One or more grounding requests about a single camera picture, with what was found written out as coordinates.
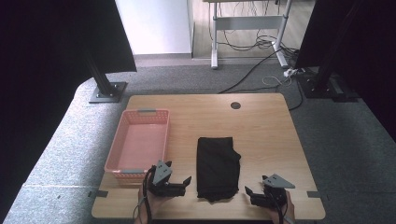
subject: dark backdrop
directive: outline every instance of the dark backdrop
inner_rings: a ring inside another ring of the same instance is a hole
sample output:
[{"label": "dark backdrop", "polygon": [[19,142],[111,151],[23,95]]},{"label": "dark backdrop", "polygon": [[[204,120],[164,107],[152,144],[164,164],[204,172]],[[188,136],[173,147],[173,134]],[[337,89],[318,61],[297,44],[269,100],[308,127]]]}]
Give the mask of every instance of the dark backdrop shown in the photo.
[{"label": "dark backdrop", "polygon": [[7,1],[0,7],[3,220],[73,100],[90,78],[135,71],[115,1]]}]

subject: folded black fabric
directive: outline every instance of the folded black fabric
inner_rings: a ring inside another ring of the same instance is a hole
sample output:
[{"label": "folded black fabric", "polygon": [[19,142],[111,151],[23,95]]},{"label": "folded black fabric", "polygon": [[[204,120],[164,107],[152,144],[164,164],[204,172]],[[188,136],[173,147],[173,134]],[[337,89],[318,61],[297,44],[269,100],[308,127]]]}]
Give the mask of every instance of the folded black fabric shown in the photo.
[{"label": "folded black fabric", "polygon": [[241,156],[233,150],[233,138],[198,139],[197,191],[198,198],[210,202],[232,198],[239,190]]}]

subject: stand base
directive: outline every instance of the stand base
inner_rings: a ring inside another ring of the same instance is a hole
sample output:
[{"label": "stand base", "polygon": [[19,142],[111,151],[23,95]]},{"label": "stand base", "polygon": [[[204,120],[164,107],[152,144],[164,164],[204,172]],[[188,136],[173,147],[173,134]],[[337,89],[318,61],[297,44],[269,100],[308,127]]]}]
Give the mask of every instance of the stand base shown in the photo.
[{"label": "stand base", "polygon": [[359,95],[339,77],[330,77],[325,89],[315,89],[315,77],[297,77],[306,98],[333,99],[335,102],[358,102]]},{"label": "stand base", "polygon": [[113,94],[102,94],[99,88],[96,87],[91,96],[90,104],[118,103],[126,87],[126,82],[110,82],[110,85],[115,89]]}]

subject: black cloth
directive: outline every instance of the black cloth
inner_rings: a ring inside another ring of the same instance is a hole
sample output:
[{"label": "black cloth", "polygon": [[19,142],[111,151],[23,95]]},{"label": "black cloth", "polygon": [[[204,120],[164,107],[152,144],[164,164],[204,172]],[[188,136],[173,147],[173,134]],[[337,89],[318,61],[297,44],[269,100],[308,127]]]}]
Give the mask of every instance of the black cloth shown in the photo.
[{"label": "black cloth", "polygon": [[233,138],[200,137],[197,147],[198,198],[210,202],[232,198],[239,190],[239,160]]}]

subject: white wall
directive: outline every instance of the white wall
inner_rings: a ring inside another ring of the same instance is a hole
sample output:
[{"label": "white wall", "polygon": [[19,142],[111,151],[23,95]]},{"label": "white wall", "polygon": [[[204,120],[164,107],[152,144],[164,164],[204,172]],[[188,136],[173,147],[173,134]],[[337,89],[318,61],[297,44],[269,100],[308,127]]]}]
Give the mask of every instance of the white wall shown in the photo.
[{"label": "white wall", "polygon": [[189,0],[116,0],[133,54],[191,53]]}]

